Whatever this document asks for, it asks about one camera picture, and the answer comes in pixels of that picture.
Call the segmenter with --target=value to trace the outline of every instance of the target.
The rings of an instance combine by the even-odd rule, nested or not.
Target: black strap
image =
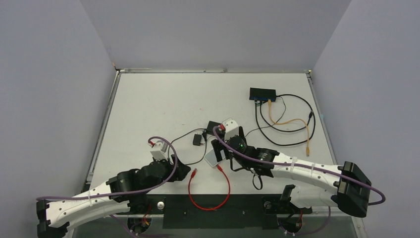
[[[255,178],[255,176],[257,176],[257,177],[258,177],[258,179],[260,180],[260,188],[257,188],[257,186],[255,186],[255,182],[254,182],[254,178]],[[261,190],[261,189],[263,188],[263,182],[262,182],[261,176],[259,176],[259,175],[254,175],[254,176],[252,177],[252,185],[254,186],[254,188],[255,188],[256,190]]]

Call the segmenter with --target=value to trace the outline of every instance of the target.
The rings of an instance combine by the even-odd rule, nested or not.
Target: white tabletop
[[[222,122],[227,118],[236,120],[245,133],[257,128],[254,102],[249,100],[250,87],[276,89],[277,95],[290,93],[305,98],[314,109],[316,128],[310,141],[309,157],[306,157],[305,144],[279,147],[267,141],[258,130],[247,136],[249,145],[274,149],[315,163],[333,164],[312,92],[303,73],[123,73],[98,155],[92,186],[121,171],[149,164],[152,156],[147,139],[151,136],[162,136],[172,141],[192,129],[206,128],[209,120]],[[308,119],[310,109],[303,101],[290,96],[284,97],[284,100],[287,111],[282,121]],[[264,105],[262,110],[268,118],[268,106]],[[280,117],[283,110],[280,99],[273,103],[274,118]],[[266,126],[260,115],[258,118],[260,125]],[[296,122],[278,127],[294,130],[302,126],[302,123]],[[284,144],[299,142],[307,137],[306,130],[297,133],[280,133],[272,128],[263,130],[272,140]],[[174,142],[179,159],[184,164],[199,160],[204,153],[204,146],[192,145],[193,136],[192,133]],[[285,178],[263,177],[263,189],[256,190],[252,185],[251,172],[233,172],[229,161],[223,161],[220,165],[229,177],[232,194],[281,193],[288,184],[306,185]],[[227,192],[224,176],[206,161],[191,167],[198,169],[192,181],[192,193]],[[239,165],[235,161],[234,168],[237,167]],[[149,194],[187,194],[189,177],[166,183]]]

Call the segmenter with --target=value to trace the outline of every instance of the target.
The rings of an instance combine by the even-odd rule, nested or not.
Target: metal frame
[[[331,141],[329,139],[329,135],[328,135],[328,131],[327,128],[325,126],[324,120],[323,120],[323,116],[321,113],[321,110],[319,108],[319,104],[318,101],[316,99],[315,96],[315,90],[313,87],[313,82],[312,82],[312,78],[311,78],[311,70],[261,70],[261,69],[196,69],[196,70],[163,70],[163,69],[151,69],[151,68],[128,68],[128,69],[118,69],[115,75],[115,80],[114,80],[114,85],[112,87],[111,90],[111,94],[109,97],[109,102],[108,102],[108,106],[107,106],[107,110],[104,116],[104,120],[102,122],[102,126],[101,126],[101,130],[99,133],[99,137],[98,137],[98,141],[96,144],[96,148],[95,148],[95,152],[93,154],[92,157],[92,162],[91,165],[89,167],[89,172],[87,175],[87,179],[86,179],[86,184],[90,185],[91,181],[92,181],[92,177],[94,174],[94,170],[95,170],[95,165],[98,159],[98,155],[99,155],[99,151],[101,149],[101,145],[102,145],[102,141],[104,138],[104,134],[105,134],[105,130],[106,130],[106,125],[108,123],[108,119],[109,119],[109,115],[111,113],[111,109],[112,109],[112,104],[114,102],[115,99],[115,95],[118,89],[118,84],[119,84],[119,80],[121,77],[122,73],[304,73],[307,76],[308,79],[308,84],[310,86],[311,92],[312,92],[312,96],[314,98],[315,101],[315,105],[317,108],[317,112],[319,114],[319,118],[320,118],[320,123],[322,125],[322,129],[325,133],[325,138],[327,140],[327,144],[328,144],[328,148],[330,150],[333,162],[335,164],[337,164],[337,160],[331,145]],[[314,214],[313,216],[327,216],[328,211],[326,208],[319,208],[319,209],[314,209]],[[342,213],[338,208],[331,208],[331,215],[332,216],[347,216],[346,214]],[[119,217],[139,217],[139,215],[122,215]],[[163,217],[163,215],[153,215],[151,217]],[[363,220],[361,218],[356,218],[356,217],[352,217],[352,221],[353,221],[353,225],[354,225],[354,229],[356,231],[356,234],[359,238],[367,238],[367,233],[363,224]]]

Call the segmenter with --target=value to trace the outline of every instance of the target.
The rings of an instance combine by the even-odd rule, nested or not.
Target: yellow cable
[[[296,118],[296,119],[291,119],[291,120],[288,120],[288,121],[286,121],[286,122],[275,122],[274,120],[273,120],[273,118],[271,117],[271,100],[269,99],[268,100],[268,114],[270,115],[270,120],[275,124],[275,125],[285,125],[285,124],[287,124],[287,123],[290,123],[290,122],[292,122],[292,121],[296,121],[296,120],[300,120],[301,122],[303,122],[303,124],[305,124],[305,127],[306,127],[306,131],[307,131],[307,133],[308,133],[308,139],[306,140],[306,156],[309,156],[309,128],[308,128],[308,124],[306,124],[306,121],[304,121],[303,119],[300,119],[300,118]]]

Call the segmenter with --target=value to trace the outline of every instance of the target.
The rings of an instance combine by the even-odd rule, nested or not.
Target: gray wall
[[[420,234],[418,9],[353,0],[313,70],[338,161],[356,162],[387,196],[364,219],[372,238]]]
[[[79,193],[115,70],[78,0],[0,3],[0,237],[36,237],[35,198]]]
[[[118,68],[312,69],[350,0],[81,0]]]

